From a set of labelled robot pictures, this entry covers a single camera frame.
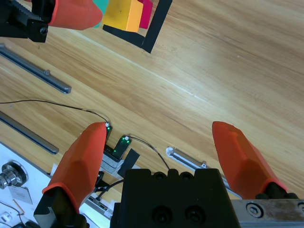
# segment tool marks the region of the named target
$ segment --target yellow block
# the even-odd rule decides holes
[[[110,0],[102,23],[124,31],[137,32],[143,4],[138,0]]]

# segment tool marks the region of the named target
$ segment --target pink block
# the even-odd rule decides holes
[[[142,17],[141,17],[141,22],[139,24],[139,27],[147,29],[149,26],[150,17],[152,14],[153,3],[150,2],[150,0],[138,0],[138,1],[143,4]]]

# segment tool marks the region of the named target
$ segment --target wooden table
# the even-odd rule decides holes
[[[39,98],[94,109],[114,127],[108,144],[133,133],[219,168],[213,121],[241,129],[291,192],[304,197],[304,3],[301,0],[175,0],[151,54],[99,29],[50,28],[45,44],[0,38],[72,86],[64,95],[0,58],[0,101]],[[60,152],[51,155],[0,123],[0,140],[50,171],[95,115],[42,103],[0,110]],[[132,142],[137,165],[166,172]],[[115,181],[110,175],[105,181]],[[120,200],[122,186],[104,195]]]

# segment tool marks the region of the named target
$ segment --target teal block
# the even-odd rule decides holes
[[[103,15],[105,14],[106,8],[108,7],[109,0],[93,0],[94,4],[101,10]],[[101,21],[98,25],[95,25],[94,28],[98,28],[101,24]]]

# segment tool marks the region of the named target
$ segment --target cable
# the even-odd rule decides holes
[[[105,192],[109,191],[110,188],[114,187],[114,186],[117,185],[117,184],[122,183],[123,181],[124,181],[124,179],[119,180],[119,181],[117,181],[117,182],[115,182],[115,183],[109,185],[108,187],[105,187],[104,190],[103,190],[95,199],[96,199],[96,200],[100,200],[101,196],[102,196],[103,194],[105,194]]]
[[[0,222],[1,224],[7,225],[8,227],[12,228],[12,226],[10,226],[9,224],[6,224],[4,222]]]
[[[0,203],[3,204],[4,206],[7,206],[7,207],[12,208],[13,210],[17,211],[18,216],[19,216],[19,219],[20,219],[20,222],[24,225],[24,223],[23,223],[23,221],[22,221],[22,219],[21,219],[20,212],[19,212],[17,209],[13,208],[13,207],[10,206],[10,205],[7,205],[7,204],[5,204],[5,203],[2,203],[1,201],[0,201]]]
[[[150,147],[152,150],[154,150],[154,151],[158,154],[158,156],[161,158],[161,160],[163,161],[163,163],[165,163],[165,165],[166,165],[166,167],[168,168],[168,170],[170,169],[170,167],[169,167],[169,165],[167,164],[167,162],[164,160],[164,158],[162,157],[162,155],[157,151],[157,149],[156,149],[154,146],[152,146],[150,143],[148,143],[148,142],[145,141],[145,140],[142,140],[142,139],[139,139],[139,138],[136,138],[136,137],[133,137],[133,136],[129,136],[129,135],[128,135],[128,137],[131,138],[131,139],[137,140],[137,141],[139,141],[139,142],[142,142],[143,144],[147,145],[147,146]]]
[[[104,121],[110,122],[110,121],[107,121],[107,119],[105,119],[103,116],[101,116],[100,114],[98,114],[98,113],[96,113],[92,110],[85,109],[85,108],[78,108],[78,107],[74,107],[74,106],[70,106],[70,105],[66,105],[66,104],[61,104],[61,103],[57,103],[57,102],[53,102],[53,101],[47,101],[47,100],[26,99],[26,100],[18,100],[18,101],[0,102],[0,105],[2,105],[2,104],[13,104],[13,103],[19,103],[19,102],[28,102],[28,101],[49,103],[49,104],[52,104],[52,105],[58,105],[58,106],[66,107],[66,108],[72,108],[72,109],[92,113],[94,115],[98,115],[100,118],[104,119]]]

